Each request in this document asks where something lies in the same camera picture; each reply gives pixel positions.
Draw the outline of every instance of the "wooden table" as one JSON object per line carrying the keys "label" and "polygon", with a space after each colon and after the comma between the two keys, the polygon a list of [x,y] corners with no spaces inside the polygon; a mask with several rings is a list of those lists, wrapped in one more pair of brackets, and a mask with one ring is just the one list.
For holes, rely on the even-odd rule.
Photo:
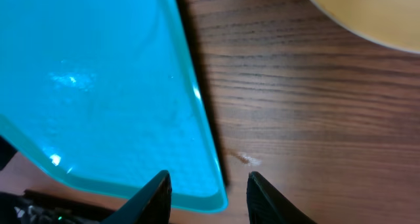
{"label": "wooden table", "polygon": [[[420,222],[420,56],[344,30],[309,0],[181,2],[231,186],[225,212],[173,210],[172,222],[248,223],[252,170],[318,223]],[[124,203],[59,185],[18,155],[0,188],[28,187]]]}

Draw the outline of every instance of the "blue plastic tray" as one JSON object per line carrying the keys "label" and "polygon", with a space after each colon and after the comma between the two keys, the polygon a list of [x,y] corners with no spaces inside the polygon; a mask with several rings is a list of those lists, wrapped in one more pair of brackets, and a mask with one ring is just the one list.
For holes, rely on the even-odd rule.
{"label": "blue plastic tray", "polygon": [[175,0],[0,0],[0,134],[71,187],[227,206]]}

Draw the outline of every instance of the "yellow plate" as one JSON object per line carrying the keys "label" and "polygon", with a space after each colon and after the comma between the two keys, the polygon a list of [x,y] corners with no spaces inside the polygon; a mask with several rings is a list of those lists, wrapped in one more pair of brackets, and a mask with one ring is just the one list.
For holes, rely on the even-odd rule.
{"label": "yellow plate", "polygon": [[370,41],[420,53],[420,0],[311,0],[346,29]]}

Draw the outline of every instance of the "brown wood grain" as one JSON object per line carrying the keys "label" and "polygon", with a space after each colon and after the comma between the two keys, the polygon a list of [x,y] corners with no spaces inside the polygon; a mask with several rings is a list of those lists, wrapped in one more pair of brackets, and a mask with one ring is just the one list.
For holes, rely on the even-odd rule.
{"label": "brown wood grain", "polygon": [[[227,152],[228,209],[173,210],[173,223],[248,223],[252,170],[318,223],[420,222],[420,56],[346,31],[309,0],[180,3],[221,146],[260,164]],[[18,184],[0,188],[124,203],[63,187],[22,161],[0,173]]]}

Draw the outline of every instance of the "blue tray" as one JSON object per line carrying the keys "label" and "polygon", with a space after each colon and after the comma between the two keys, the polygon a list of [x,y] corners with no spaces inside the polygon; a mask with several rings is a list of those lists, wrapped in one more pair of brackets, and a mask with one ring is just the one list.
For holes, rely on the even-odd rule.
{"label": "blue tray", "polygon": [[227,206],[175,0],[0,0],[0,135],[56,180]]}

